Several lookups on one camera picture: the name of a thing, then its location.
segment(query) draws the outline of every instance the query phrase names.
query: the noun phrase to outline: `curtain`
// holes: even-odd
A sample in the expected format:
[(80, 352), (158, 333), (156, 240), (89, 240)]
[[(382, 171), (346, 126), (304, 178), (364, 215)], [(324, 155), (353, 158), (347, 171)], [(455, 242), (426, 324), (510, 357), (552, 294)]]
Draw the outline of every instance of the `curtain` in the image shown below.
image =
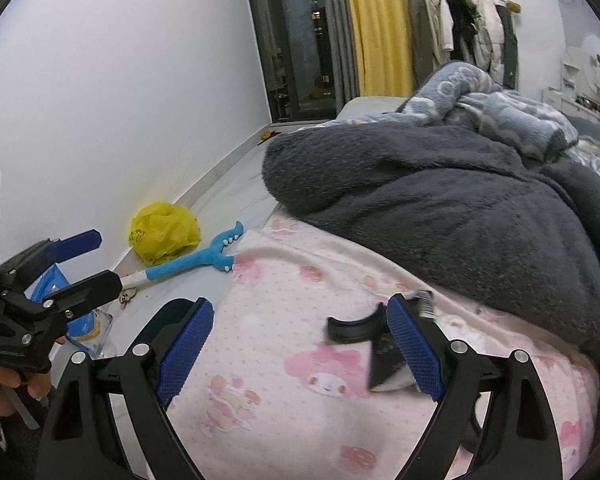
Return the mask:
[(348, 0), (326, 0), (336, 112), (360, 95)]
[(420, 87), (434, 67), (433, 43), (424, 0), (409, 0), (409, 16), (413, 46), (413, 78)]
[(360, 95), (413, 94), (407, 0), (349, 0)]

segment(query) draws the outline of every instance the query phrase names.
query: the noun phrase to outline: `mattress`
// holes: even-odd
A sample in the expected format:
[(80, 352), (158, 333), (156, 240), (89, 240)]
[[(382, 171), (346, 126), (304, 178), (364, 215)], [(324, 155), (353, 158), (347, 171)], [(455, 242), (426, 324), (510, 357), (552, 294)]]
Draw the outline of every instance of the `mattress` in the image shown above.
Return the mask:
[[(414, 387), (369, 392), (370, 344), (327, 344), (324, 327), (329, 316), (361, 319), (379, 301), (422, 288), (433, 291), (437, 322), (449, 339), (486, 354), (523, 348), (531, 355), (554, 414), (564, 477), (586, 460), (598, 377), (556, 336), (436, 289), (284, 211), (245, 234), (232, 280), (168, 410), (207, 480), (395, 478), (435, 404)], [(478, 416), (485, 408), (483, 398)], [(465, 472), (470, 460), (460, 449), (448, 478)]]

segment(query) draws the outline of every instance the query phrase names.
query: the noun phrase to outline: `dark gray blanket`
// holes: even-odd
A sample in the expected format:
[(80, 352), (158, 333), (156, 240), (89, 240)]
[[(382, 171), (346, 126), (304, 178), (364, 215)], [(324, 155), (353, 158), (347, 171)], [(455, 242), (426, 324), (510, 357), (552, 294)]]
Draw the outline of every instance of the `dark gray blanket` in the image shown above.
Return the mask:
[(384, 122), (282, 134), (263, 176), (299, 219), (600, 360), (591, 170), (565, 161), (530, 171), (513, 148), (464, 128)]

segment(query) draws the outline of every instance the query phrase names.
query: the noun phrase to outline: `gray curtain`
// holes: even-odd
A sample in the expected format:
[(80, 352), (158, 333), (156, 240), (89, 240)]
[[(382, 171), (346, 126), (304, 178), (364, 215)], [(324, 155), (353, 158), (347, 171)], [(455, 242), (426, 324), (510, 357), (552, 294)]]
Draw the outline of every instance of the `gray curtain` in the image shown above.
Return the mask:
[(336, 111), (360, 95), (348, 0), (326, 0)]
[(419, 88), (433, 71), (433, 46), (424, 0), (408, 0), (413, 43), (413, 77)]

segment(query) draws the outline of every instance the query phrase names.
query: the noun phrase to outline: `white jacket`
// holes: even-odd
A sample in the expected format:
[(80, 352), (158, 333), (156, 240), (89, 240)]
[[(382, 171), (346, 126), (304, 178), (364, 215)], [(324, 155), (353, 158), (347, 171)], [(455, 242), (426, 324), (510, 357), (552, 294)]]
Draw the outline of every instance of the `white jacket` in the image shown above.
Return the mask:
[(488, 71), (496, 83), (504, 81), (502, 47), (504, 29), (493, 0), (470, 0), (478, 9), (475, 25), (478, 33), (474, 37), (475, 64)]

